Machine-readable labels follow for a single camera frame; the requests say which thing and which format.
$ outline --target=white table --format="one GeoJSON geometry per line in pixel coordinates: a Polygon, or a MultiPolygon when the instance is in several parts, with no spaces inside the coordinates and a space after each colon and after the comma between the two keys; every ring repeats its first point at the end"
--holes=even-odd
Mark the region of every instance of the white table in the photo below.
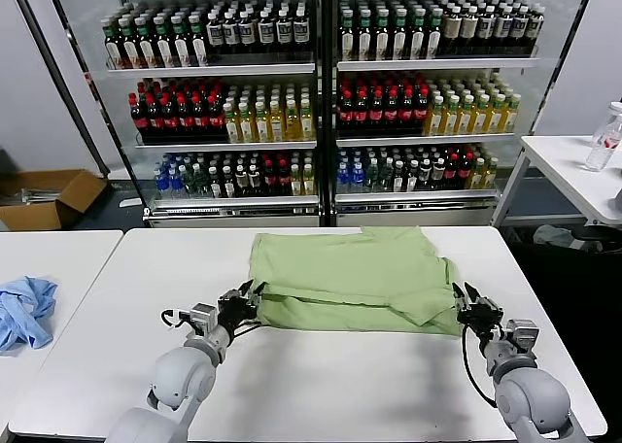
{"type": "MultiPolygon", "coordinates": [[[[102,271],[10,421],[24,435],[105,438],[121,413],[145,406],[154,360],[180,346],[167,308],[189,308],[247,280],[259,232],[356,228],[133,229],[102,271]]],[[[540,327],[540,366],[568,388],[588,435],[606,424],[511,253],[492,227],[425,233],[465,280],[540,327]]],[[[477,340],[473,373],[492,393],[477,340]]],[[[238,338],[192,426],[192,441],[424,442],[514,439],[470,385],[459,338],[260,328],[238,338]]]]}
{"type": "Polygon", "coordinates": [[[588,136],[522,137],[521,152],[505,187],[493,225],[501,226],[525,171],[533,164],[588,220],[590,224],[622,225],[615,196],[622,189],[622,153],[616,152],[600,173],[583,166],[590,153],[588,136]]]}
{"type": "Polygon", "coordinates": [[[19,343],[0,354],[0,433],[122,236],[121,231],[0,232],[0,284],[24,275],[58,284],[54,312],[42,320],[52,342],[38,350],[19,343]]]}

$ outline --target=beverage refrigerator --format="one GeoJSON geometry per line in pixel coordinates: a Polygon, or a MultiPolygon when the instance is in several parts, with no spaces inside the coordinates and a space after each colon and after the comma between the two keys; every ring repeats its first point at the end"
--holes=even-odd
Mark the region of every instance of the beverage refrigerator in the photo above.
{"type": "Polygon", "coordinates": [[[51,1],[153,226],[487,224],[587,3],[51,1]]]}

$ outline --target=open cardboard box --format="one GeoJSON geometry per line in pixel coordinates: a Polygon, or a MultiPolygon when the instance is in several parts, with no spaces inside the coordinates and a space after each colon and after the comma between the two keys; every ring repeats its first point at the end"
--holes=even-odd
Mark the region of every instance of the open cardboard box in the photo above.
{"type": "Polygon", "coordinates": [[[22,188],[59,191],[54,202],[0,206],[0,221],[12,231],[45,231],[74,224],[104,190],[106,182],[84,169],[0,175],[0,194],[22,188]]]}

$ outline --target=blue cloth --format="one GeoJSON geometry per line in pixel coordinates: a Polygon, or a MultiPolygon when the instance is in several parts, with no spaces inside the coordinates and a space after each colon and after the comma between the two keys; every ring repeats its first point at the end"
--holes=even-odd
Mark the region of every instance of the blue cloth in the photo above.
{"type": "Polygon", "coordinates": [[[53,312],[55,290],[56,284],[27,276],[0,285],[0,351],[7,351],[18,339],[33,349],[52,341],[36,319],[53,312]]]}

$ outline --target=green cloth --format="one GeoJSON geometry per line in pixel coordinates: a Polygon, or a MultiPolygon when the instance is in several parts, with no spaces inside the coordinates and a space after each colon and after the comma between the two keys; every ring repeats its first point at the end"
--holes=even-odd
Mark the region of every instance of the green cloth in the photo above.
{"type": "Polygon", "coordinates": [[[418,227],[360,234],[259,234],[252,290],[266,282],[259,320],[282,328],[458,335],[455,267],[418,227]]]}

